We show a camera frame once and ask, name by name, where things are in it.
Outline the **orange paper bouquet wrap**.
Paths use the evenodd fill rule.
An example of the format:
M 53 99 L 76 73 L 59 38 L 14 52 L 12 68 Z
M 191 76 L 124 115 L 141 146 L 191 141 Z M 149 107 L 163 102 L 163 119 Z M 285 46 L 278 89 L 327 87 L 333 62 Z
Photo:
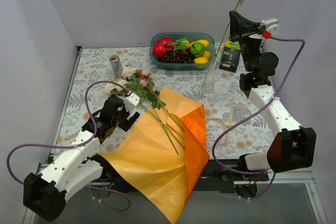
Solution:
M 112 153 L 101 153 L 131 186 L 176 223 L 209 160 L 203 104 L 167 87 L 166 109 L 158 115 L 174 137 L 167 137 L 151 112 L 145 112 Z

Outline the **cream printed ribbon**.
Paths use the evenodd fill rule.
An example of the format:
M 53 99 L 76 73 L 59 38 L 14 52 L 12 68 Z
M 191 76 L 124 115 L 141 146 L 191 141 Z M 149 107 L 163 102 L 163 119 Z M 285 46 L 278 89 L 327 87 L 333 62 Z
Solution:
M 229 116 L 227 117 L 226 121 L 223 121 L 220 118 L 215 118 L 215 117 L 209 117 L 206 118 L 206 121 L 210 121 L 210 120 L 215 120 L 217 121 L 222 127 L 223 130 L 228 129 L 230 126 L 233 126 L 235 124 L 234 120 L 233 120 L 233 113 L 235 110 L 245 110 L 247 109 L 249 106 L 248 103 L 246 104 L 238 104 L 237 106 L 232 107 Z M 66 144 L 66 143 L 72 143 L 74 141 L 74 139 L 77 137 L 78 133 L 81 130 L 78 130 L 77 132 L 74 132 L 74 134 L 70 134 L 70 130 L 65 130 L 65 135 L 62 136 L 62 134 L 60 134 L 59 138 L 58 138 L 58 144 Z M 126 137 L 126 132 L 124 131 L 120 131 L 117 130 L 116 133 L 114 133 L 112 136 L 115 136 L 117 138 L 117 140 L 121 140 L 122 138 Z

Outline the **artificial flower bunch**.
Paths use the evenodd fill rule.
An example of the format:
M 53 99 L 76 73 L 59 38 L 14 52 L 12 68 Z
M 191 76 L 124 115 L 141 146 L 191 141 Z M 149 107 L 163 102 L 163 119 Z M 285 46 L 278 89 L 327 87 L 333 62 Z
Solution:
M 154 76 L 151 71 L 133 68 L 130 64 L 127 64 L 125 67 L 122 67 L 120 77 L 110 79 L 110 82 L 105 85 L 104 92 L 108 95 L 126 95 L 126 91 L 123 90 L 122 87 L 125 87 L 128 91 L 135 93 L 139 97 L 139 105 L 144 108 L 154 120 L 154 122 L 150 124 L 151 128 L 159 129 L 164 132 L 164 136 L 172 145 L 175 153 L 178 154 L 178 149 L 175 144 L 185 149 L 176 134 L 169 129 L 159 115 L 160 110 L 164 111 L 164 114 L 173 120 L 178 129 L 183 129 L 177 119 L 173 118 L 173 114 L 166 108 L 166 103 L 159 98 L 160 92 L 154 89 Z

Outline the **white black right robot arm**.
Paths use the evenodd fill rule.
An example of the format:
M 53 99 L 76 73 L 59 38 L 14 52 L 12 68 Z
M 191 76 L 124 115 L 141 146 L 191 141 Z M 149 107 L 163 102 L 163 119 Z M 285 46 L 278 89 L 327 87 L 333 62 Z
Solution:
M 313 128 L 296 121 L 279 100 L 280 89 L 273 89 L 269 80 L 275 75 L 279 58 L 261 49 L 263 39 L 279 40 L 273 35 L 279 28 L 278 20 L 252 22 L 234 10 L 229 12 L 229 18 L 229 40 L 239 43 L 246 70 L 240 75 L 240 89 L 258 108 L 274 137 L 268 151 L 239 157 L 238 176 L 248 181 L 259 170 L 281 173 L 310 167 L 317 135 Z

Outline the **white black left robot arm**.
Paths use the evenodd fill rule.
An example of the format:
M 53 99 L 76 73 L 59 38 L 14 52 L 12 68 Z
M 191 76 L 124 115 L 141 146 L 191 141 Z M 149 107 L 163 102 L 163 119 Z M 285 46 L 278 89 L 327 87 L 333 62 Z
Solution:
M 67 201 L 92 181 L 118 178 L 117 171 L 100 154 L 91 156 L 115 128 L 125 132 L 140 114 L 133 112 L 140 98 L 130 93 L 125 98 L 111 95 L 102 109 L 93 113 L 73 141 L 49 166 L 24 180 L 23 204 L 47 222 L 56 220 Z

